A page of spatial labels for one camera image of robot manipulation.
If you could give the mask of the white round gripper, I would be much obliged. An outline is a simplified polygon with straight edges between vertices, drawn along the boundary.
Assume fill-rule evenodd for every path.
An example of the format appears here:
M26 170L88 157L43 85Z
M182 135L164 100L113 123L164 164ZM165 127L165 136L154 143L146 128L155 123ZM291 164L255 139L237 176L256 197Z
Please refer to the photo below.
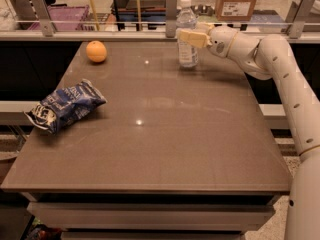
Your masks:
M198 22L196 31L179 29L177 38L196 48L208 46L208 50L213 55L221 58L227 57L231 43L237 34L237 30L234 28L228 26L215 27L214 24L207 22Z

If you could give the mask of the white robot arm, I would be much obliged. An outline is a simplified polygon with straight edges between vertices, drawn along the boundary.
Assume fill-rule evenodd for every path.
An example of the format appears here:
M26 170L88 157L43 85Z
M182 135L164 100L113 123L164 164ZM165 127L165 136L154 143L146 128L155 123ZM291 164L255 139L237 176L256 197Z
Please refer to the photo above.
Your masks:
M301 161L291 185L284 239L320 240L320 101L287 40L277 34L259 39L207 23L180 29L177 38L234 61L257 79L274 80Z

